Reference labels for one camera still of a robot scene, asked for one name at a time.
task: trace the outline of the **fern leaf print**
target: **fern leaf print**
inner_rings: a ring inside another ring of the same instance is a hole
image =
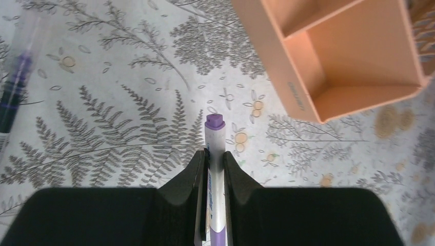
[[[24,205],[23,197],[21,194],[17,196],[10,196],[9,198],[2,200],[0,208],[0,226],[8,226],[11,222],[11,218],[14,218],[21,207]]]
[[[161,109],[155,104],[125,85],[122,89],[136,106],[136,122],[140,124],[134,125],[131,118],[121,119],[123,111],[107,106],[82,86],[78,95],[88,119],[78,117],[64,102],[57,101],[57,113],[68,136],[58,137],[45,119],[37,117],[37,133],[44,149],[22,142],[24,157],[9,157],[11,165],[4,168],[1,183],[28,180],[35,188],[59,187],[71,179],[75,187],[100,187],[117,178],[117,185],[122,187],[157,186],[159,179],[184,167],[202,147],[203,111],[188,128],[178,90],[175,112],[169,121],[160,116]]]

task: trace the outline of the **purple marker cap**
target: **purple marker cap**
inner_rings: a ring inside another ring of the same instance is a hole
[[[222,114],[209,114],[204,125],[214,131],[220,130],[225,126],[224,117]]]

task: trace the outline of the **orange plastic organizer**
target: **orange plastic organizer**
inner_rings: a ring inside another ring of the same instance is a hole
[[[410,11],[404,0],[232,3],[293,118],[325,123],[414,97],[435,68],[435,59],[419,62],[419,52],[420,59],[435,57],[427,51],[435,31],[430,40],[422,34],[418,50],[409,18],[415,12],[421,22],[433,1]],[[435,13],[430,18],[435,24]]]

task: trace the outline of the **patterned tablecloth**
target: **patterned tablecloth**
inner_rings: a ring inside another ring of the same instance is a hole
[[[327,125],[292,119],[229,0],[2,0],[2,80],[22,8],[52,30],[0,164],[0,235],[43,187],[163,185],[221,113],[261,184],[371,189],[408,245],[435,243],[434,86]]]

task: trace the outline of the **pen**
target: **pen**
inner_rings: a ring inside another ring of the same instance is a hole
[[[207,115],[205,143],[210,152],[207,196],[207,205],[210,211],[210,243],[211,246],[224,246],[226,224],[223,165],[225,121],[222,115]]]
[[[16,28],[12,46],[6,58],[8,79],[0,99],[0,161],[8,143],[23,91],[41,50],[48,18],[36,11],[23,11]]]

